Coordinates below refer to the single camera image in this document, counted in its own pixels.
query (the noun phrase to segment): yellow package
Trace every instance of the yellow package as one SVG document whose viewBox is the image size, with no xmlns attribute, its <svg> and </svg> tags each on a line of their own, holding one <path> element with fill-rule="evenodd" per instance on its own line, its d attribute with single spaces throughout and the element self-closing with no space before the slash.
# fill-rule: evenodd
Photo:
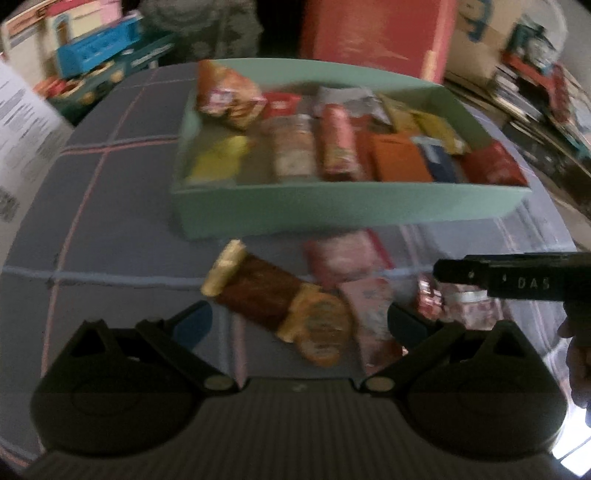
<svg viewBox="0 0 591 480">
<path fill-rule="evenodd" d="M 199 154 L 187 182 L 205 184 L 233 180 L 240 172 L 242 157 L 250 150 L 248 137 L 234 135 L 224 138 Z"/>
<path fill-rule="evenodd" d="M 425 134 L 443 142 L 443 148 L 450 155 L 462 155 L 466 152 L 466 143 L 444 118 L 432 113 L 412 110 L 414 119 Z"/>
<path fill-rule="evenodd" d="M 404 134 L 409 137 L 423 134 L 406 104 L 392 100 L 383 93 L 379 93 L 378 97 L 382 101 L 384 110 L 386 110 L 386 114 L 397 134 Z"/>
</svg>

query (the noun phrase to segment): red box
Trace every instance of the red box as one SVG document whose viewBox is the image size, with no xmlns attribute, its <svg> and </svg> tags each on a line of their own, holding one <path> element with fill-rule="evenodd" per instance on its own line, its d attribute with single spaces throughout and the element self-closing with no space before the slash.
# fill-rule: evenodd
<svg viewBox="0 0 591 480">
<path fill-rule="evenodd" d="M 456 0 L 308 0 L 300 57 L 441 83 Z"/>
</svg>

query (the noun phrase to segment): blue package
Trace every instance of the blue package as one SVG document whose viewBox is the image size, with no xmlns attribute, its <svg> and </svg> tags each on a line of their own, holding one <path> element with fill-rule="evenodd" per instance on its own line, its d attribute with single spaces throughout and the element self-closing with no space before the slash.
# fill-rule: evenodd
<svg viewBox="0 0 591 480">
<path fill-rule="evenodd" d="M 457 183 L 452 158 L 443 148 L 441 140 L 424 136 L 412 137 L 411 140 L 421 150 L 433 180 L 443 183 Z"/>
</svg>

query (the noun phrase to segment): gold wrapper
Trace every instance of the gold wrapper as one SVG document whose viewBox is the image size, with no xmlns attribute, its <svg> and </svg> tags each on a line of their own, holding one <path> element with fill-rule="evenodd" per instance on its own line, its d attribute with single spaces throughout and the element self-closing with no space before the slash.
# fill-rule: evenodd
<svg viewBox="0 0 591 480">
<path fill-rule="evenodd" d="M 290 312 L 276 331 L 276 335 L 286 343 L 293 343 L 304 324 L 300 315 L 302 305 L 310 295 L 320 291 L 320 286 L 313 283 L 303 283 L 299 292 L 290 304 Z"/>
<path fill-rule="evenodd" d="M 240 240 L 230 240 L 207 274 L 201 293 L 206 297 L 217 297 L 238 271 L 246 255 L 246 247 Z"/>
<path fill-rule="evenodd" d="M 423 134 L 406 104 L 392 100 L 391 98 L 386 97 L 383 93 L 379 93 L 378 97 L 382 101 L 384 110 L 386 110 L 386 114 L 392 122 L 392 126 L 396 130 L 396 133 L 409 135 L 411 137 Z"/>
<path fill-rule="evenodd" d="M 466 143 L 458 136 L 447 120 L 432 113 L 418 110 L 413 110 L 412 114 L 425 134 L 443 142 L 443 148 L 447 153 L 461 155 L 465 152 Z"/>
</svg>

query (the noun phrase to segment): snack bar wrapper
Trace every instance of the snack bar wrapper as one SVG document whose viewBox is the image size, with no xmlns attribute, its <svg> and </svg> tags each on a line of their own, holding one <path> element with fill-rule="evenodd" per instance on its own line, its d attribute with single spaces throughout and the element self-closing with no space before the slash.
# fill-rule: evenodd
<svg viewBox="0 0 591 480">
<path fill-rule="evenodd" d="M 322 113 L 323 168 L 327 180 L 359 181 L 362 170 L 355 151 L 355 132 L 342 105 L 326 105 Z"/>
<path fill-rule="evenodd" d="M 198 68 L 197 109 L 211 116 L 226 115 L 228 123 L 245 130 L 262 112 L 267 100 L 251 79 L 214 60 Z"/>
<path fill-rule="evenodd" d="M 369 229 L 310 241 L 304 250 L 310 271 L 325 290 L 394 267 L 382 242 Z"/>
<path fill-rule="evenodd" d="M 308 115 L 273 116 L 262 124 L 272 138 L 277 180 L 318 179 L 316 144 Z"/>
<path fill-rule="evenodd" d="M 342 300 L 250 254 L 240 240 L 231 240 L 220 253 L 201 292 L 295 343 L 304 357 L 322 367 L 339 360 L 351 333 Z"/>
<path fill-rule="evenodd" d="M 376 120 L 390 125 L 390 119 L 374 93 L 368 88 L 328 88 L 320 87 L 316 95 L 314 116 L 322 117 L 324 107 L 331 103 L 344 106 L 353 118 L 370 115 Z"/>
<path fill-rule="evenodd" d="M 402 346 L 388 331 L 388 308 L 394 299 L 388 281 L 364 278 L 342 283 L 339 290 L 356 320 L 355 338 L 365 374 L 373 375 L 402 358 Z"/>
</svg>

